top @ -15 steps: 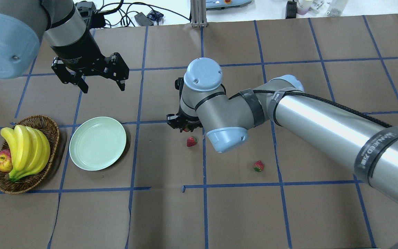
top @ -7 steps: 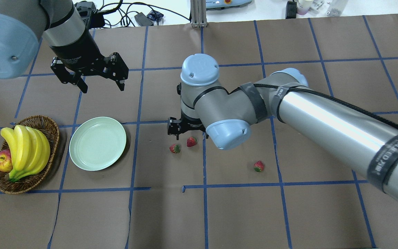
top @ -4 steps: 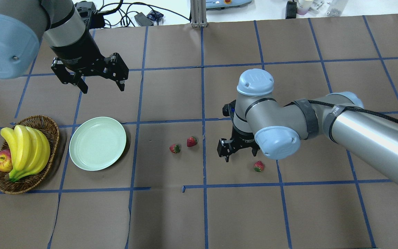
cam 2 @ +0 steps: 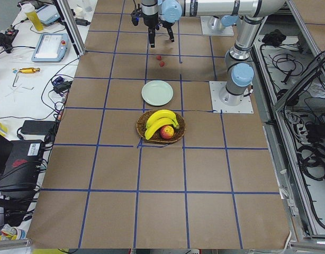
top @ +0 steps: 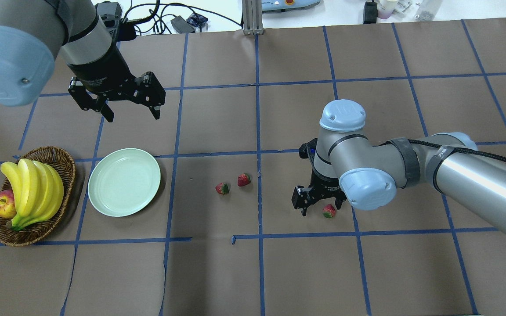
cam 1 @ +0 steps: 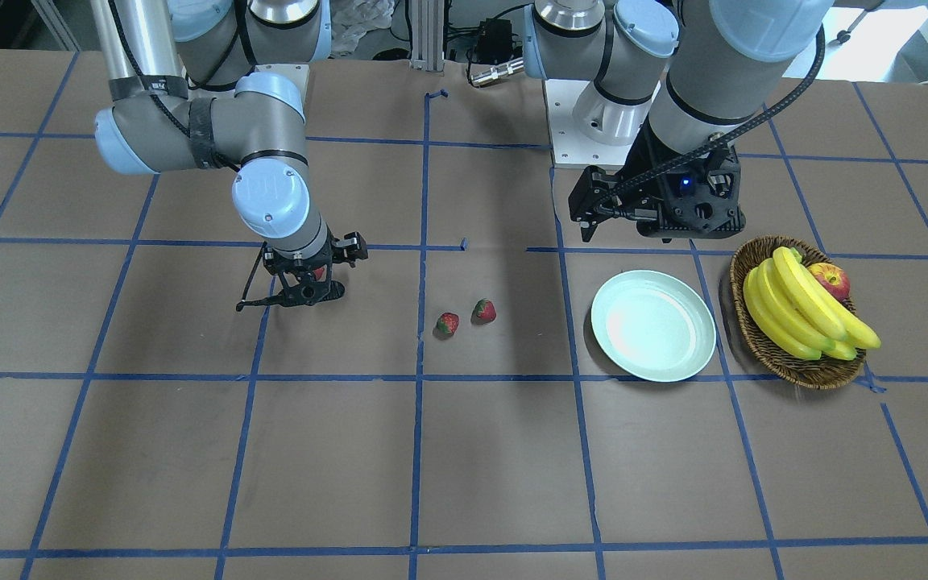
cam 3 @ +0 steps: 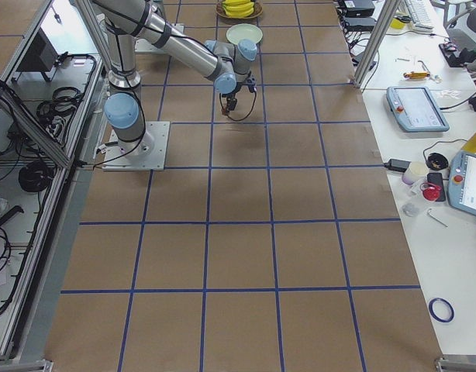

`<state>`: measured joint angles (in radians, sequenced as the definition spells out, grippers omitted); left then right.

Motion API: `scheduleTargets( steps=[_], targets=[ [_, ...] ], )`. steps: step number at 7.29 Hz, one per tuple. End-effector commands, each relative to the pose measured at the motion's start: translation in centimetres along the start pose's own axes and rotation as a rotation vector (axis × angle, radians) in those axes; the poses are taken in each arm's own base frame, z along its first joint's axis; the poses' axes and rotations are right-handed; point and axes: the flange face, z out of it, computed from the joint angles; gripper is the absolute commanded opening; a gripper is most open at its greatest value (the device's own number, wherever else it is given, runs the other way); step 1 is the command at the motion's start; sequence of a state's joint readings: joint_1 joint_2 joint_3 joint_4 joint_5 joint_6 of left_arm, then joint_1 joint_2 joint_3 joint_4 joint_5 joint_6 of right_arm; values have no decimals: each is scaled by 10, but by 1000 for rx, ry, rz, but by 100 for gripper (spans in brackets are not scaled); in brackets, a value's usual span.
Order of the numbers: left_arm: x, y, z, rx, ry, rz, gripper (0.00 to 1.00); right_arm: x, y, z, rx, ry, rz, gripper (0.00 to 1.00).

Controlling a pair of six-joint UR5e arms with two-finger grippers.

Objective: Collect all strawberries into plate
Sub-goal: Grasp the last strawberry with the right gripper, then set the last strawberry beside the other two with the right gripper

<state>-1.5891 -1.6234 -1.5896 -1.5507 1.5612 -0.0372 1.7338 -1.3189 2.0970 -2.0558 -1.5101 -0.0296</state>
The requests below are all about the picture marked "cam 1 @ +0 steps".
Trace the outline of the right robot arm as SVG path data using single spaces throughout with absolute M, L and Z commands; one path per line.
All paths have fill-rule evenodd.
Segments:
M 277 66 L 328 58 L 328 1 L 93 1 L 113 103 L 95 117 L 122 175 L 234 172 L 240 220 L 262 239 L 255 267 L 280 282 L 260 307 L 339 300 L 334 265 L 368 256 L 332 234 L 310 194 L 305 93 Z

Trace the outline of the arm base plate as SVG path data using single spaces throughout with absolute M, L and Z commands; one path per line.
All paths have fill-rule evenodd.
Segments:
M 261 64 L 255 66 L 257 71 L 267 71 L 268 73 L 279 74 L 287 77 L 291 82 L 297 85 L 300 92 L 305 93 L 309 88 L 310 67 L 309 64 Z
M 549 78 L 544 83 L 553 165 L 620 169 L 660 85 L 640 104 L 621 104 L 598 92 L 592 78 Z

